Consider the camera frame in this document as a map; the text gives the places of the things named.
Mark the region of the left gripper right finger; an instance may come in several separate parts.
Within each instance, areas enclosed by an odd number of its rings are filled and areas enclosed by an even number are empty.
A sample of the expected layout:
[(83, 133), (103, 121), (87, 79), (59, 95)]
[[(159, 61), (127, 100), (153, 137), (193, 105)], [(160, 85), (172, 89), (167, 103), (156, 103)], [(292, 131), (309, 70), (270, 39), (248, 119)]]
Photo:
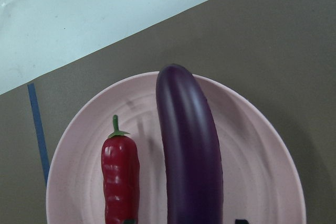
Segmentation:
[(249, 221), (246, 219), (235, 219), (235, 224), (249, 224)]

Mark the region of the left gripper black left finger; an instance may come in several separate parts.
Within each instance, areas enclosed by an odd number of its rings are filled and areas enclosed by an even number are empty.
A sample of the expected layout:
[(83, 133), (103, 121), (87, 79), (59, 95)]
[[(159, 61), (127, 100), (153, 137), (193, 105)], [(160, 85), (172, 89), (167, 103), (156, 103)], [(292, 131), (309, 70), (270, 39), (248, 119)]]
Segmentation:
[(123, 224), (136, 224), (136, 222), (135, 219), (126, 219), (123, 221)]

